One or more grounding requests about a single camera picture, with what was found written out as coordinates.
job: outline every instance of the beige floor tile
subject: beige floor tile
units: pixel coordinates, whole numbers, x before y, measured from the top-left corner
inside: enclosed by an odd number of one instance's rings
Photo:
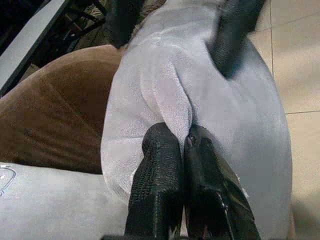
[[[286,115],[293,163],[292,205],[297,239],[320,236],[320,111]]]
[[[249,38],[272,73],[271,30],[253,32]]]
[[[273,74],[286,113],[320,110],[320,13],[272,28]]]
[[[270,16],[270,0],[266,0],[261,10],[258,22],[256,23],[255,31],[263,31],[271,28],[271,16]]]
[[[271,0],[272,27],[320,12],[320,0]]]

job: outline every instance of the white cloth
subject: white cloth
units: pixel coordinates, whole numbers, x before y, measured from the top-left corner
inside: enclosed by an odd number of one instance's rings
[[[123,235],[128,207],[102,175],[0,162],[16,172],[0,196],[1,240],[98,240]],[[13,176],[0,167],[0,189]]]
[[[146,131],[165,122],[183,148],[194,123],[210,131],[217,154],[239,176],[262,239],[284,239],[292,160],[275,82],[249,40],[231,79],[217,71],[205,45],[217,28],[217,9],[199,2],[169,0],[145,19],[130,43],[105,115],[105,181],[128,204]]]

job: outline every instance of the white surface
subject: white surface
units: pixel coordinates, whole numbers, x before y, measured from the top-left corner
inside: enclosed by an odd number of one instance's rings
[[[12,43],[0,56],[0,89],[19,67],[31,48],[41,38],[52,19],[69,0],[51,0],[23,27]]]

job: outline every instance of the brown chair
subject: brown chair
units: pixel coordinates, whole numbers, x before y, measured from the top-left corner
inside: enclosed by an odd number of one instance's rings
[[[0,99],[0,162],[101,174],[100,143],[121,52],[64,55]]]

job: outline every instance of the textured black grip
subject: textured black grip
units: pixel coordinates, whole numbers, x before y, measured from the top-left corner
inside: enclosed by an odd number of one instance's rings
[[[157,123],[146,132],[142,150],[144,158],[133,178],[125,235],[177,237],[184,200],[179,142],[165,123]]]
[[[184,145],[185,215],[192,238],[259,240],[255,219],[239,181],[217,158],[210,133],[193,125]]]
[[[209,46],[216,68],[225,77],[231,72],[245,37],[254,31],[264,3],[265,0],[226,0],[215,40]]]

